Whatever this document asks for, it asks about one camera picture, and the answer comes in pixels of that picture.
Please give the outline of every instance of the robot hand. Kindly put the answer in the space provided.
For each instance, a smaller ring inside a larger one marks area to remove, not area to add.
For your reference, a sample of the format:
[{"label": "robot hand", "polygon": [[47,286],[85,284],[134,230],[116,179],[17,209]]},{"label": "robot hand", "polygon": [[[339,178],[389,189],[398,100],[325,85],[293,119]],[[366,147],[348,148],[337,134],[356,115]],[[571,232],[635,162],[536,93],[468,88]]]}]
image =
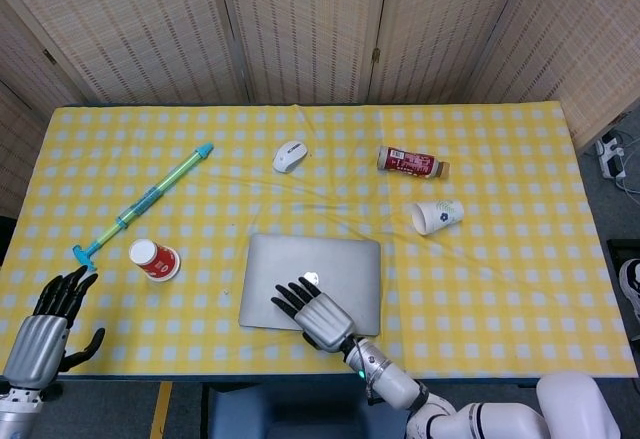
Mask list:
[{"label": "robot hand", "polygon": [[327,352],[338,352],[343,343],[353,342],[355,325],[351,316],[307,279],[299,277],[298,280],[302,287],[294,282],[289,283],[291,290],[276,286],[289,302],[279,297],[272,297],[271,302],[302,327],[302,337],[313,347]]},{"label": "robot hand", "polygon": [[20,326],[3,372],[11,390],[0,396],[0,437],[26,438],[42,409],[40,390],[59,372],[91,359],[102,344],[104,329],[100,328],[83,351],[65,356],[69,330],[82,299],[98,278],[92,274],[80,281],[85,272],[87,267],[82,266],[66,277],[51,280],[42,290],[33,315]]}]

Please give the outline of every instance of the table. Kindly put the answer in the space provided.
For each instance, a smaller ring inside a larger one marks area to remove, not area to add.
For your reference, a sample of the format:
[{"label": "table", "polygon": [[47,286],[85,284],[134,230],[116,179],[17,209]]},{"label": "table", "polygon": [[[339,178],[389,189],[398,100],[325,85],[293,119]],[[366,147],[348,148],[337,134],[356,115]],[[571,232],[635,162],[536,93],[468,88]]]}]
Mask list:
[{"label": "table", "polygon": [[[310,153],[276,174],[290,139]],[[298,333],[238,326],[260,231],[379,241],[376,341],[416,376],[636,375],[557,102],[58,109],[0,276],[0,362],[45,282],[77,267],[71,246],[207,141],[211,156],[94,256],[100,279],[69,349],[97,327],[107,336],[75,374],[348,372]],[[381,144],[448,160],[451,177],[378,171]],[[406,206],[442,198],[461,200],[464,220],[418,236]],[[140,237],[179,251],[173,280],[151,283],[128,260]]]}]

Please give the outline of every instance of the red paper cup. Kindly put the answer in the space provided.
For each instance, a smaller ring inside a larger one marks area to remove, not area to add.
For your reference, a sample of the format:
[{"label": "red paper cup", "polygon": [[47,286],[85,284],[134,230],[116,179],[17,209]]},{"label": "red paper cup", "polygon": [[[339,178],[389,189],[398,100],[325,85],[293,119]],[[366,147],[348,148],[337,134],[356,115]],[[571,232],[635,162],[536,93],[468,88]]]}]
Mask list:
[{"label": "red paper cup", "polygon": [[180,269],[180,256],[175,250],[149,239],[138,239],[131,244],[129,258],[155,282],[168,281]]}]

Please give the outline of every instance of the floor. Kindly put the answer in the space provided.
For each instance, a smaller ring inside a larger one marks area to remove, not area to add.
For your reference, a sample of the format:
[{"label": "floor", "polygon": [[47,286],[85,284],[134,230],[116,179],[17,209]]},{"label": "floor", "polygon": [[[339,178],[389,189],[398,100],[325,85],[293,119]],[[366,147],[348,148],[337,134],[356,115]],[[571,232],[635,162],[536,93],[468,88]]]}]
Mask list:
[{"label": "floor", "polygon": [[[628,116],[617,129],[640,138],[640,111]],[[640,153],[627,165],[629,186],[640,189]],[[640,205],[632,202],[613,183],[600,175],[593,148],[579,157],[580,170],[593,212],[596,227],[615,276],[606,248],[611,238],[640,236]],[[630,305],[614,287],[629,335],[640,334]],[[601,380],[601,390],[623,432],[623,437],[638,437],[640,393],[631,379]],[[65,383],[63,396],[47,404],[36,425],[33,437],[69,438],[146,438],[153,421],[158,383],[72,381]],[[430,389],[460,408],[469,402],[523,402],[537,407],[535,390],[515,384],[431,383]],[[202,388],[198,383],[174,383],[164,437],[198,437]]]}]

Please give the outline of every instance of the paper cup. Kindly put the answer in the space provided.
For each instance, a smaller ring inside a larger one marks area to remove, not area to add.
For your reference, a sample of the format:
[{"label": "paper cup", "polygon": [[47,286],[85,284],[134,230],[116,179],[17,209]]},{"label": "paper cup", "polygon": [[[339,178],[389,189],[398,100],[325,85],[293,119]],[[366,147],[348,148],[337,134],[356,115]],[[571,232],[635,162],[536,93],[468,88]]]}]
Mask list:
[{"label": "paper cup", "polygon": [[131,244],[129,258],[154,282],[168,281],[180,269],[180,256],[174,249],[149,239],[138,239]]},{"label": "paper cup", "polygon": [[460,222],[464,217],[460,201],[416,202],[409,207],[413,227],[422,236]]}]

